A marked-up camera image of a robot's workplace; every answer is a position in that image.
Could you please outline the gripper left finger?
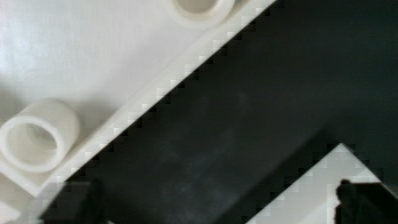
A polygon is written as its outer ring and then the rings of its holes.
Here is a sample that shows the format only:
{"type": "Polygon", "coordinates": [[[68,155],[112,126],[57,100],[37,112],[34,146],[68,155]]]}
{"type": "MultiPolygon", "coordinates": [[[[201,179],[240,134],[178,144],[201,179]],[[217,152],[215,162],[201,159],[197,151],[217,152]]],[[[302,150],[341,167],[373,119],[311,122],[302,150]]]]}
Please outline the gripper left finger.
{"type": "Polygon", "coordinates": [[[44,224],[107,224],[103,184],[69,182],[41,215],[44,224]]]}

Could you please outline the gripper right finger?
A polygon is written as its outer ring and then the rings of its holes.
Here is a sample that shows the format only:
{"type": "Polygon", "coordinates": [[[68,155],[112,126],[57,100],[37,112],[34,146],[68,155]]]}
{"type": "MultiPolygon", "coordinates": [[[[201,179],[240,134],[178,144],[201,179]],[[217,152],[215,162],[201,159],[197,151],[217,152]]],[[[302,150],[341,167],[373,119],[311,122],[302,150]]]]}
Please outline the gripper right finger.
{"type": "Polygon", "coordinates": [[[398,224],[398,197],[382,183],[341,180],[334,224],[398,224]]]}

